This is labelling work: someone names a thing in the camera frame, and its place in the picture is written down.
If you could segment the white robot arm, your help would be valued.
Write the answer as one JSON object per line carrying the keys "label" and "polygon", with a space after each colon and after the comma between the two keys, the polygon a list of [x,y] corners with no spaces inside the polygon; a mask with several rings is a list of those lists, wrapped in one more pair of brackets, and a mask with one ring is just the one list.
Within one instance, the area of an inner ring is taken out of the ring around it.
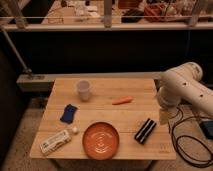
{"label": "white robot arm", "polygon": [[195,62],[187,62],[164,71],[157,92],[160,110],[167,112],[177,107],[181,100],[185,100],[213,118],[213,90],[200,83],[202,77],[203,70]]}

